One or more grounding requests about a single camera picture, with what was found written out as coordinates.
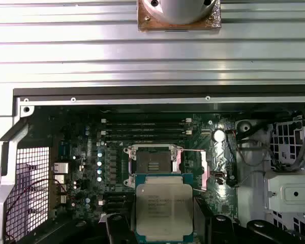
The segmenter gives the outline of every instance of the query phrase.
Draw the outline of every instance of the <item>red wire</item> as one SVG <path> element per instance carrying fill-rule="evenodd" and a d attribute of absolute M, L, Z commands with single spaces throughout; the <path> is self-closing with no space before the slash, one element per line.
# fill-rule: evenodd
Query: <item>red wire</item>
<path fill-rule="evenodd" d="M 32 188 L 33 185 L 35 185 L 35 184 L 37 184 L 37 183 L 39 183 L 39 182 L 45 181 L 45 180 L 54 180 L 55 182 L 57 182 L 57 183 L 59 184 L 59 186 L 61 186 L 61 188 L 62 188 L 65 192 L 67 192 L 66 189 L 62 186 L 62 184 L 61 184 L 58 180 L 56 180 L 56 179 L 40 179 L 40 180 L 38 180 L 38 181 L 36 181 L 36 182 L 30 184 L 28 187 L 26 187 L 26 188 L 22 191 L 22 193 L 19 194 L 19 196 L 16 198 L 16 200 L 15 200 L 15 201 L 11 204 L 11 206 L 8 208 L 8 210 L 7 210 L 7 212 L 6 212 L 6 216 L 9 215 L 11 209 L 14 207 L 14 205 L 18 202 L 19 198 L 20 198 L 25 192 L 29 191 L 29 190 Z"/>
<path fill-rule="evenodd" d="M 9 240 L 14 240 L 15 239 L 12 235 L 9 235 L 8 233 L 6 233 L 6 236 L 8 237 Z"/>

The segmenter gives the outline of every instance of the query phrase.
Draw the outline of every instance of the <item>motherboard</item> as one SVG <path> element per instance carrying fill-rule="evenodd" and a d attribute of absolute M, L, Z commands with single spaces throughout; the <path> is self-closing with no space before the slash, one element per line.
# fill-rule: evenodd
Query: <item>motherboard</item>
<path fill-rule="evenodd" d="M 66 208 L 75 219 L 99 221 L 114 212 L 131 218 L 138 175 L 174 181 L 189 175 L 193 194 L 203 196 L 215 214 L 237 219 L 234 138 L 212 140 L 216 130 L 233 129 L 229 119 L 192 113 L 104 112 L 84 123 L 69 123 L 58 150 L 60 161 L 69 162 Z"/>

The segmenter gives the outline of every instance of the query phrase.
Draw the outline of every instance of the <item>circuit board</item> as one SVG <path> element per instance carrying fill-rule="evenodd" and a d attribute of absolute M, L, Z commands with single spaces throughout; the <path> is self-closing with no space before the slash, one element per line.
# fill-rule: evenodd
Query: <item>circuit board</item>
<path fill-rule="evenodd" d="M 58 151 L 60 159 L 70 161 L 68 210 L 74 218 L 96 221 L 110 212 L 127 212 L 134 189 L 124 182 L 134 170 L 131 155 L 124 149 L 156 143 L 190 149 L 180 153 L 180 168 L 182 173 L 193 174 L 195 194 L 204 196 L 215 214 L 237 218 L 236 159 L 228 150 L 235 143 L 231 137 L 222 143 L 211 139 L 215 129 L 234 129 L 232 121 L 212 114 L 104 113 L 70 126 L 66 130 L 74 130 L 73 136 L 65 137 Z M 202 167 L 201 150 L 208 169 Z M 202 190 L 207 171 L 207 188 Z"/>

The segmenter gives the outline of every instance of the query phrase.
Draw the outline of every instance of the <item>copper base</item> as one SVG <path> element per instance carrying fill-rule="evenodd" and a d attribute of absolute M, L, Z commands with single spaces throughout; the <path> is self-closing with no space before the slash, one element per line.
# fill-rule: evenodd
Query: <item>copper base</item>
<path fill-rule="evenodd" d="M 209 30 L 221 28 L 221 9 L 220 0 L 217 0 L 215 6 L 206 18 L 192 24 L 167 24 L 158 21 L 152 17 L 144 7 L 142 0 L 138 0 L 138 28 L 142 32 L 147 31 L 191 31 L 191 30 Z"/>

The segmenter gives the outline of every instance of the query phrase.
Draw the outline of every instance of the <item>screw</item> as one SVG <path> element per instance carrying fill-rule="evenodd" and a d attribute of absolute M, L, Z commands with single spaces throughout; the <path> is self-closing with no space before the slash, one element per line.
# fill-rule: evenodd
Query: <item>screw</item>
<path fill-rule="evenodd" d="M 225 218 L 225 216 L 219 215 L 219 216 L 216 217 L 216 220 L 218 220 L 218 221 L 226 221 L 226 218 Z"/>
<path fill-rule="evenodd" d="M 254 223 L 254 226 L 258 227 L 258 228 L 263 228 L 264 227 L 264 224 L 261 223 L 261 222 L 255 222 Z"/>

